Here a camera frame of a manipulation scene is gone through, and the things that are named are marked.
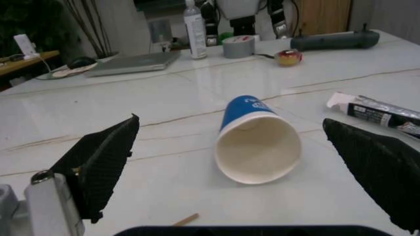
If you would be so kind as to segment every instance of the plastic bottle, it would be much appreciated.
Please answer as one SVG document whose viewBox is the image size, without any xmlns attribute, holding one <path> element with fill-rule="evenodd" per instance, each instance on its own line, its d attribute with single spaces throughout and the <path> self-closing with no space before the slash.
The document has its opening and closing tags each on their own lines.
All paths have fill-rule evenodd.
<svg viewBox="0 0 420 236">
<path fill-rule="evenodd" d="M 206 52 L 206 30 L 200 9 L 194 0 L 185 0 L 187 9 L 184 11 L 184 22 L 190 43 L 191 56 L 194 59 L 204 58 Z"/>
</svg>

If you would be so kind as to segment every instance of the blue paper cup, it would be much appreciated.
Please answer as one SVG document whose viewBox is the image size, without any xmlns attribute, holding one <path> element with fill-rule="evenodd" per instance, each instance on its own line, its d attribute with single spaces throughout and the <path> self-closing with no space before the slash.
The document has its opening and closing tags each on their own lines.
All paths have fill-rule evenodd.
<svg viewBox="0 0 420 236">
<path fill-rule="evenodd" d="M 296 130 L 258 98 L 243 95 L 227 106 L 215 148 L 229 178 L 260 184 L 290 172 L 300 160 Z"/>
</svg>

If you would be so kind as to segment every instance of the wooden stick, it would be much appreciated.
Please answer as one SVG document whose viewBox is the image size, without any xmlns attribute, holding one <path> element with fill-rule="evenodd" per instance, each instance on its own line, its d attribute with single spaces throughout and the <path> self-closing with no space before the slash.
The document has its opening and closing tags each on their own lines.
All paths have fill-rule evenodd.
<svg viewBox="0 0 420 236">
<path fill-rule="evenodd" d="M 187 217 L 187 218 L 185 218 L 185 219 L 183 219 L 183 220 L 175 223 L 173 226 L 184 226 L 184 225 L 190 223 L 191 221 L 197 219 L 199 216 L 200 215 L 198 213 L 195 213 L 194 215 L 191 215 L 191 216 L 189 216 L 189 217 Z"/>
</svg>

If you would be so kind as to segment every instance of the toothpaste tube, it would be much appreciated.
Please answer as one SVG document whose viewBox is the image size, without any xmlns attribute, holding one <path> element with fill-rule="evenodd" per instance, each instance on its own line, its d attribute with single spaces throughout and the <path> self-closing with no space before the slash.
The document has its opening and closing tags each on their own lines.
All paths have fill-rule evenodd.
<svg viewBox="0 0 420 236">
<path fill-rule="evenodd" d="M 336 92 L 327 102 L 327 107 L 338 106 L 349 116 L 357 117 L 382 126 L 397 129 L 420 139 L 420 113 L 380 102 L 365 96 L 353 96 Z"/>
</svg>

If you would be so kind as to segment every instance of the cup rim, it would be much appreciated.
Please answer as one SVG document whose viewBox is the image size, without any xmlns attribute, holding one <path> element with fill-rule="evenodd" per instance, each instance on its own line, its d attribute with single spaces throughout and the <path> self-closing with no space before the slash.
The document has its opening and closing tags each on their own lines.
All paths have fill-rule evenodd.
<svg viewBox="0 0 420 236">
<path fill-rule="evenodd" d="M 239 182 L 239 183 L 244 183 L 244 184 L 262 184 L 262 183 L 267 183 L 267 182 L 271 182 L 271 181 L 274 181 L 274 180 L 276 180 L 276 179 L 279 179 L 279 178 L 281 178 L 281 177 L 283 177 L 283 176 L 285 176 L 286 174 L 288 174 L 299 162 L 300 162 L 300 159 L 301 159 L 301 153 L 302 153 L 302 150 L 301 150 L 301 147 L 302 147 L 302 145 L 301 145 L 301 140 L 300 140 L 300 136 L 299 136 L 299 133 L 295 130 L 295 128 L 288 122 L 288 121 L 286 121 L 285 119 L 283 119 L 282 117 L 280 117 L 279 115 L 277 115 L 277 114 L 275 114 L 275 113 L 271 113 L 271 112 L 265 112 L 265 111 L 257 111 L 257 112 L 251 112 L 251 113 L 248 113 L 248 114 L 246 114 L 246 115 L 244 115 L 244 116 L 242 116 L 242 117 L 239 117 L 239 118 L 237 118 L 237 119 L 235 119 L 235 120 L 233 120 L 233 121 L 231 121 L 229 124 L 227 124 L 225 127 L 223 127 L 223 129 L 220 131 L 220 133 L 219 133 L 219 136 L 218 136 L 218 138 L 217 138 L 217 141 L 216 141 L 216 144 L 215 144 L 215 152 L 214 152 L 214 156 L 215 156 L 215 159 L 216 159 L 216 164 L 217 164 L 217 166 L 218 166 L 218 168 L 219 168 L 219 170 L 222 172 L 222 173 L 224 173 L 227 177 L 229 177 L 230 179 L 232 179 L 232 180 L 234 180 L 234 181 L 236 181 L 236 182 Z M 281 171 L 281 172 L 279 172 L 279 174 L 277 174 L 277 175 L 275 175 L 274 177 L 272 177 L 272 178 L 268 178 L 268 179 L 266 179 L 266 180 L 263 180 L 263 181 L 248 181 L 248 180 L 244 180 L 244 179 L 238 179 L 238 178 L 236 178 L 236 177 L 233 177 L 233 176 L 231 176 L 228 172 L 226 172 L 225 170 L 223 170 L 223 168 L 221 167 L 221 164 L 220 164 L 220 156 L 218 155 L 218 151 L 219 151 L 219 142 L 220 142 L 220 140 L 229 132 L 229 131 L 231 131 L 231 130 L 233 130 L 233 129 L 235 129 L 235 128 L 237 128 L 238 126 L 240 126 L 240 125 L 242 125 L 242 124 L 244 124 L 244 123 L 246 123 L 246 122 L 249 122 L 249 121 L 252 121 L 252 120 L 255 120 L 255 119 L 260 119 L 260 118 L 275 118 L 275 119 L 278 119 L 278 120 L 280 120 L 280 121 L 282 121 L 282 122 L 284 122 L 287 126 L 289 126 L 289 128 L 291 128 L 291 130 L 293 130 L 294 131 L 294 133 L 296 134 L 296 137 L 298 138 L 297 139 L 297 145 L 298 145 L 298 153 L 297 153 L 297 157 L 296 157 L 296 160 L 295 160 L 295 162 L 293 163 L 293 164 L 291 164 L 288 168 L 285 168 L 283 171 Z M 244 119 L 243 121 L 241 121 L 241 122 L 235 122 L 235 121 L 237 121 L 237 120 L 239 120 L 239 119 Z"/>
</svg>

